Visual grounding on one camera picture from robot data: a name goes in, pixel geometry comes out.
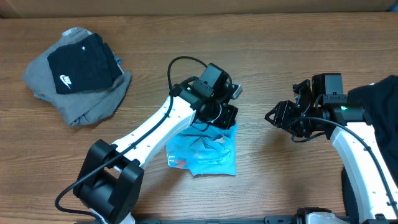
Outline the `light blue printed t-shirt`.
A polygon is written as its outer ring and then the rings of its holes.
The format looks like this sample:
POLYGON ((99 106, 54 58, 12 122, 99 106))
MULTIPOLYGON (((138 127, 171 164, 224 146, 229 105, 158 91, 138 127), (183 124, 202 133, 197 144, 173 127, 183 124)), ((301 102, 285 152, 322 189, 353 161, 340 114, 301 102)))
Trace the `light blue printed t-shirt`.
POLYGON ((238 125, 221 129, 194 123, 166 145, 169 167, 197 175, 236 175, 236 132, 238 125))

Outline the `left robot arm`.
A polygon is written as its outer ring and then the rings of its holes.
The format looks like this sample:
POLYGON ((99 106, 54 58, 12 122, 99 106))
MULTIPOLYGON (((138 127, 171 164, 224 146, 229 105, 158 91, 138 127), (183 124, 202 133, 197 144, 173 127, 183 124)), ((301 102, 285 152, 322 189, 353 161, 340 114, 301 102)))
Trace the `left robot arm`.
POLYGON ((98 223, 134 223, 144 169, 153 157, 194 121, 230 128, 238 109, 229 104, 241 85, 211 87, 201 81, 176 84, 162 107, 133 132, 111 144, 97 140, 81 167, 73 194, 98 223))

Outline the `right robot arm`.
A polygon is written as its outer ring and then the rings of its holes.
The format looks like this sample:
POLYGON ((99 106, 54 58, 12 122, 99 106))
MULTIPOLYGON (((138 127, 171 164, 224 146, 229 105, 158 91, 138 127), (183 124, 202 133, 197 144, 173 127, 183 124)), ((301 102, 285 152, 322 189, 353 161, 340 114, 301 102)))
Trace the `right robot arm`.
POLYGON ((294 142, 321 135, 338 151, 348 175, 360 223, 397 222, 397 186, 378 148, 364 106, 348 102, 339 73, 322 73, 294 84, 295 101, 280 101, 266 121, 294 142))

